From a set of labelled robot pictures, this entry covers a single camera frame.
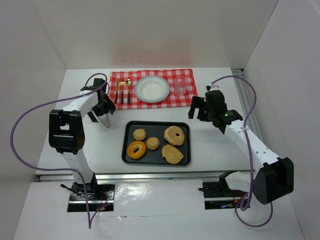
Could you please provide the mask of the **metal tongs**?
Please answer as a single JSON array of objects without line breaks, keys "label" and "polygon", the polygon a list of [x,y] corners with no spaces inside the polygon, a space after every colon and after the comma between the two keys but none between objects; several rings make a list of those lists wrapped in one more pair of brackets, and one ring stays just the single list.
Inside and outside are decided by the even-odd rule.
[{"label": "metal tongs", "polygon": [[110,128],[110,122],[109,122],[109,117],[108,114],[105,114],[104,111],[104,96],[106,96],[105,93],[101,93],[101,102],[100,102],[100,120],[102,121],[102,123],[105,125],[105,127],[108,129]]}]

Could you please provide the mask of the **speckled bread slice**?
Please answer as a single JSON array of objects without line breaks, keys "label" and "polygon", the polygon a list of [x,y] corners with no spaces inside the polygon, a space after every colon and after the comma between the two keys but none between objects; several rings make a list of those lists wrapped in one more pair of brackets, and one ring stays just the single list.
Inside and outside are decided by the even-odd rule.
[{"label": "speckled bread slice", "polygon": [[170,144],[165,145],[162,150],[162,157],[170,164],[178,164],[183,158],[184,155],[175,147]]}]

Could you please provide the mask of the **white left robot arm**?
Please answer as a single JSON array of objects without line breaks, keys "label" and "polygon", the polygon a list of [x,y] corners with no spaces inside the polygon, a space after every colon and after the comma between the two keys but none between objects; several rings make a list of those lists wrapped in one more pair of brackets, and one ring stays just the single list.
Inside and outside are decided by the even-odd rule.
[{"label": "white left robot arm", "polygon": [[88,165],[83,147],[85,130],[83,118],[88,116],[93,123],[110,127],[108,114],[116,110],[108,97],[107,80],[95,78],[93,85],[85,84],[80,90],[80,97],[74,99],[62,109],[54,109],[49,114],[49,145],[65,159],[68,167],[73,169],[71,191],[82,195],[87,191],[95,196],[99,187],[95,173]]}]

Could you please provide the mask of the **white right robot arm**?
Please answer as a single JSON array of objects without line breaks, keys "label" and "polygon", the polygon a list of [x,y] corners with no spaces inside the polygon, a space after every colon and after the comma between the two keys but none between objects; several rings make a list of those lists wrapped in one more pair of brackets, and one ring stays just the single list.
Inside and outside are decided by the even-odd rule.
[{"label": "white right robot arm", "polygon": [[220,90],[194,96],[188,118],[198,109],[197,119],[211,122],[231,139],[249,158],[249,173],[229,171],[222,176],[223,186],[247,193],[247,199],[255,197],[266,205],[286,196],[294,190],[294,163],[270,150],[247,126],[243,117],[234,109],[229,110]]}]

